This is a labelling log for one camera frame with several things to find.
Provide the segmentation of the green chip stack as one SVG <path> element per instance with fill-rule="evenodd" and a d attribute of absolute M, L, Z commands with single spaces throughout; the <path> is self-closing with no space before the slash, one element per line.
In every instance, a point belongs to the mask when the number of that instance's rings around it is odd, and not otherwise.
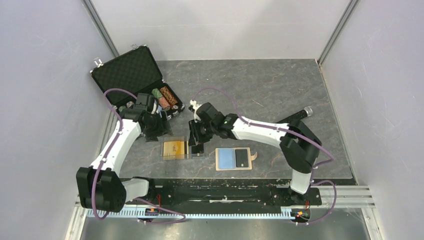
<path fill-rule="evenodd" d="M 121 113 L 123 112 L 125 109 L 127 109 L 127 107 L 125 105 L 122 105 L 118 108 L 118 112 Z"/>

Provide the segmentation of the clear acrylic card box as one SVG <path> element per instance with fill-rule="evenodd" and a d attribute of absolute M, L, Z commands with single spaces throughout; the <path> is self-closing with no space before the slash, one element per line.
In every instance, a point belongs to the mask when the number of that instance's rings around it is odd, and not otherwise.
<path fill-rule="evenodd" d="M 205 155 L 203 145 L 189 145 L 187 136 L 168 136 L 161 142 L 160 156 L 165 161 L 202 158 Z"/>

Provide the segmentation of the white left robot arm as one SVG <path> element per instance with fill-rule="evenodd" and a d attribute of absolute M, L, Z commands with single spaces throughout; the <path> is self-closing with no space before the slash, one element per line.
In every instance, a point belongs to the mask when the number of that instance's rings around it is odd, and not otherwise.
<path fill-rule="evenodd" d="M 147 179 L 120 179 L 124 160 L 139 138 L 146 142 L 157 142 L 159 137 L 172 132 L 167 113 L 151 94 L 139 93 L 135 104 L 124 108 L 117 117 L 115 130 L 100 152 L 88 167 L 80 167 L 76 172 L 76 183 L 80 204 L 94 211 L 118 213 L 125 203 L 136 198 L 145 204 L 153 203 L 157 190 Z"/>

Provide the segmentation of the black poker chip case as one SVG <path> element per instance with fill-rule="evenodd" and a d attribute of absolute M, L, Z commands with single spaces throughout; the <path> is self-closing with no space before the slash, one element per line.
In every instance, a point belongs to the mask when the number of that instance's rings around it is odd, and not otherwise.
<path fill-rule="evenodd" d="M 153 89 L 168 87 L 178 103 L 166 111 L 168 122 L 183 112 L 185 104 L 165 82 L 164 76 L 147 45 L 138 46 L 92 69 L 90 75 L 102 92 L 118 88 L 131 92 L 152 94 Z"/>

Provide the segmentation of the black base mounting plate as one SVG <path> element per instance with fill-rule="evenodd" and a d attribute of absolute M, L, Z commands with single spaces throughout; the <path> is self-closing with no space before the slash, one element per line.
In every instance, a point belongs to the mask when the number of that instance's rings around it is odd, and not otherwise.
<path fill-rule="evenodd" d="M 289 186 L 284 178 L 151 178 L 144 199 L 184 214 L 276 214 L 281 207 L 322 205 L 317 187 L 298 196 Z"/>

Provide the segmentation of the black VIP card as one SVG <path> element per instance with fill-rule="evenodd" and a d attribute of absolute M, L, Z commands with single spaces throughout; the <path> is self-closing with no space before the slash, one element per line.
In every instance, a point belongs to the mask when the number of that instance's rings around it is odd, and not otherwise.
<path fill-rule="evenodd" d="M 248 149 L 244 148 L 238 148 L 235 150 L 235 163 L 236 163 L 236 168 L 241 169 L 241 168 L 248 168 L 249 167 L 249 151 Z"/>
<path fill-rule="evenodd" d="M 200 156 L 203 155 L 205 152 L 204 150 L 204 145 L 203 144 L 198 144 L 198 145 L 193 145 L 190 147 L 190 153 L 194 156 Z"/>

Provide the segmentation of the black cylindrical flashlight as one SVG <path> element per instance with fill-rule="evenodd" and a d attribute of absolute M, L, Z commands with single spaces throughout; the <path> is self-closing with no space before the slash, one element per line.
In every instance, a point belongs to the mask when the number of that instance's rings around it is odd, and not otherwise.
<path fill-rule="evenodd" d="M 291 123 L 294 120 L 302 120 L 304 118 L 310 117 L 313 114 L 313 109 L 311 106 L 306 106 L 302 110 L 276 122 L 277 124 L 285 124 L 285 123 Z"/>

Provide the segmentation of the purple chip stack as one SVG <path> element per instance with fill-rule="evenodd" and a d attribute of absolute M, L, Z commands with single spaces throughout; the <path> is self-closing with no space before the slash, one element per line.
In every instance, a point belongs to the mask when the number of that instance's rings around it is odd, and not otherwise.
<path fill-rule="evenodd" d="M 135 105 L 135 103 L 133 101 L 129 101 L 129 102 L 126 103 L 126 107 L 128 109 L 132 109 L 134 107 L 134 105 Z"/>

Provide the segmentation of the tan leather card holder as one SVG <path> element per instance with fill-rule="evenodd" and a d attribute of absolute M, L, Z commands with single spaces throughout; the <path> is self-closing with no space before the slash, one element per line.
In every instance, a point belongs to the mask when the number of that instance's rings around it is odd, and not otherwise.
<path fill-rule="evenodd" d="M 248 168 L 236 168 L 236 149 L 248 149 L 249 154 L 249 167 Z M 215 149 L 215 169 L 217 171 L 242 171 L 252 170 L 252 161 L 258 156 L 255 152 L 252 154 L 250 147 L 233 147 L 233 148 L 216 148 Z"/>

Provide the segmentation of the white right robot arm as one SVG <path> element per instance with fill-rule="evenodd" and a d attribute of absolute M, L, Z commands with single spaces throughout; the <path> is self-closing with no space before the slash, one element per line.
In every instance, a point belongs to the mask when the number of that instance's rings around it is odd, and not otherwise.
<path fill-rule="evenodd" d="M 302 204 L 309 198 L 309 188 L 314 163 L 322 142 L 298 119 L 290 123 L 261 122 L 238 116 L 224 115 L 211 103 L 189 102 L 193 119 L 189 121 L 189 144 L 202 145 L 214 136 L 222 139 L 249 140 L 281 149 L 292 168 L 289 199 Z"/>

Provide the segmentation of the orange black chip stack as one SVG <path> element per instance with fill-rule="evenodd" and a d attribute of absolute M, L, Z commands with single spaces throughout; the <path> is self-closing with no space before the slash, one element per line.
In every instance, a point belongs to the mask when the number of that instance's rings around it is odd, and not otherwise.
<path fill-rule="evenodd" d="M 160 88 L 159 91 L 171 106 L 176 106 L 178 104 L 176 97 L 171 93 L 168 87 L 164 86 Z"/>

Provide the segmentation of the pink chip stack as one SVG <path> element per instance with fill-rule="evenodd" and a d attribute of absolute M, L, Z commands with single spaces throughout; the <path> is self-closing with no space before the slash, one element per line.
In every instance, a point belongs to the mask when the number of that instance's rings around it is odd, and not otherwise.
<path fill-rule="evenodd" d="M 167 101 L 167 99 L 164 97 L 164 95 L 160 92 L 158 88 L 154 88 L 151 91 L 152 95 L 158 100 L 159 105 L 165 110 L 169 111 L 171 109 L 171 105 Z"/>

